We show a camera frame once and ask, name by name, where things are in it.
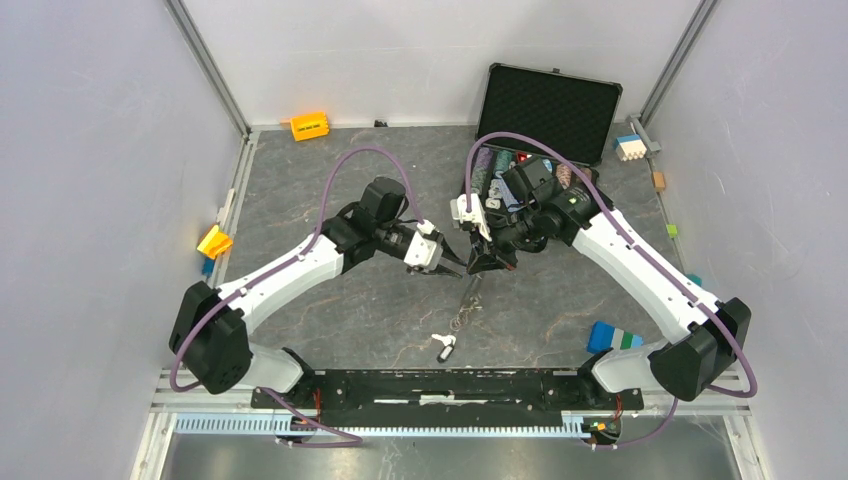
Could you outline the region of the metal keyring with tags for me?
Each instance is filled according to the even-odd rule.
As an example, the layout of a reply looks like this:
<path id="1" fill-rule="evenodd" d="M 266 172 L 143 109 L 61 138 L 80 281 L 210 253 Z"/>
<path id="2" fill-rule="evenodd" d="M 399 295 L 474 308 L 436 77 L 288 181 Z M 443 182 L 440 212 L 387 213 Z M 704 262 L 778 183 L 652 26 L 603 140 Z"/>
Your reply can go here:
<path id="1" fill-rule="evenodd" d="M 449 322 L 449 332 L 447 334 L 433 333 L 431 338 L 441 344 L 441 350 L 436 356 L 438 363 L 447 362 L 452 356 L 457 345 L 457 334 L 468 323 L 472 313 L 482 308 L 481 287 L 484 275 L 482 273 L 474 274 L 470 277 L 470 282 L 464 291 L 461 298 L 457 314 Z"/>

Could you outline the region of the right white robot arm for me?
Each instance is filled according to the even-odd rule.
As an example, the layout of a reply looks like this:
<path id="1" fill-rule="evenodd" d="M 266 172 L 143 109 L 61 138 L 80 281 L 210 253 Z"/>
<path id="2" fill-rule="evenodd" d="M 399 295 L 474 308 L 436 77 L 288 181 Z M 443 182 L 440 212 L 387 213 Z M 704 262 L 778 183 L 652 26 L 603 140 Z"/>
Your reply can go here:
<path id="1" fill-rule="evenodd" d="M 741 299 L 725 301 L 683 275 L 642 239 L 592 184 L 563 187 L 540 158 L 504 174 L 506 191 L 519 210 L 490 216 L 479 194 L 461 192 L 450 202 L 453 220 L 470 231 L 468 271 L 511 270 L 515 253 L 556 239 L 593 261 L 649 315 L 662 340 L 630 349 L 604 347 L 581 367 L 580 400 L 602 408 L 617 393 L 659 387 L 691 402 L 704 391 L 737 398 L 756 394 L 753 377 L 745 390 L 716 385 L 734 363 L 751 374 L 743 346 L 752 312 Z"/>

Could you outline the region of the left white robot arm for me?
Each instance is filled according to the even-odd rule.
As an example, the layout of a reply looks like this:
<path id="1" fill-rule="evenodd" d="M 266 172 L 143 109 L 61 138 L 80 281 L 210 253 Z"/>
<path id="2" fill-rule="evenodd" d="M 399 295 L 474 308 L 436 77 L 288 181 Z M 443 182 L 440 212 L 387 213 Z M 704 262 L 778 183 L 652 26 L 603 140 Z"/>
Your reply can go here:
<path id="1" fill-rule="evenodd" d="M 324 220 L 315 235 L 260 269 L 217 288 L 199 281 L 183 295 L 168 346 L 178 367 L 195 382 L 176 392 L 202 387 L 224 393 L 254 383 L 275 390 L 290 407 L 306 405 L 313 379 L 293 354 L 250 342 L 273 313 L 311 288 L 339 277 L 381 252 L 403 262 L 411 273 L 458 277 L 452 264 L 466 263 L 429 221 L 404 221 L 411 204 L 403 184 L 377 177 L 361 198 Z"/>

